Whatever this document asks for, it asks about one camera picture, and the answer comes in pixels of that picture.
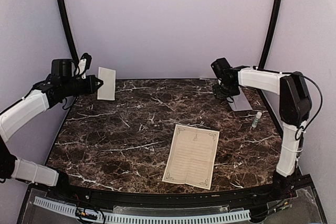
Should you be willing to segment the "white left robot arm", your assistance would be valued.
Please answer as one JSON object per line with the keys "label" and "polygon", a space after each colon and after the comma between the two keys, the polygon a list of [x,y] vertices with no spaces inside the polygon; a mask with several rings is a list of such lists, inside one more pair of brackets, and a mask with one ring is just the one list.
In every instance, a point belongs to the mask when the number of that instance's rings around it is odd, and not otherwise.
{"label": "white left robot arm", "polygon": [[52,127],[44,130],[37,124],[45,118],[43,113],[54,106],[78,98],[82,95],[96,93],[103,80],[93,74],[87,74],[92,57],[85,53],[79,62],[71,59],[55,59],[51,63],[51,72],[45,80],[33,84],[28,93],[1,112],[1,183],[16,179],[30,184],[53,187],[54,193],[63,201],[74,197],[74,189],[65,181],[67,176],[54,168],[28,161],[10,152],[8,143],[11,138],[19,138],[19,130],[34,136],[37,130],[43,136],[50,136]]}

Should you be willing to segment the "grey paper envelope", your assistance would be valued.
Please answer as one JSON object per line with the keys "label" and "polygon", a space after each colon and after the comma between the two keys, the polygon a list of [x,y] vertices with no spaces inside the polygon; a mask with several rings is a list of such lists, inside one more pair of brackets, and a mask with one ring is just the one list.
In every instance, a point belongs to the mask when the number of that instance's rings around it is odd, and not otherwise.
{"label": "grey paper envelope", "polygon": [[250,103],[248,102],[245,94],[242,91],[240,91],[239,95],[228,97],[226,100],[229,103],[230,108],[234,112],[252,110]]}

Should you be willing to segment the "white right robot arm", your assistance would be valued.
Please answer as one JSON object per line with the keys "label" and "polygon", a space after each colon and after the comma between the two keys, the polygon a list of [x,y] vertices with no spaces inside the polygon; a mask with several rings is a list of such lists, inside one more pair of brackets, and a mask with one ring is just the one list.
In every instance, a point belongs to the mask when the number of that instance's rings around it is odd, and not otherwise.
{"label": "white right robot arm", "polygon": [[309,117],[312,100],[306,84],[309,78],[301,72],[278,72],[257,66],[232,67],[226,58],[219,58],[211,64],[218,80],[213,85],[214,96],[234,102],[240,95],[240,88],[255,88],[279,96],[279,115],[283,125],[280,158],[276,176],[289,177],[297,168],[303,149],[304,134],[312,123]]}

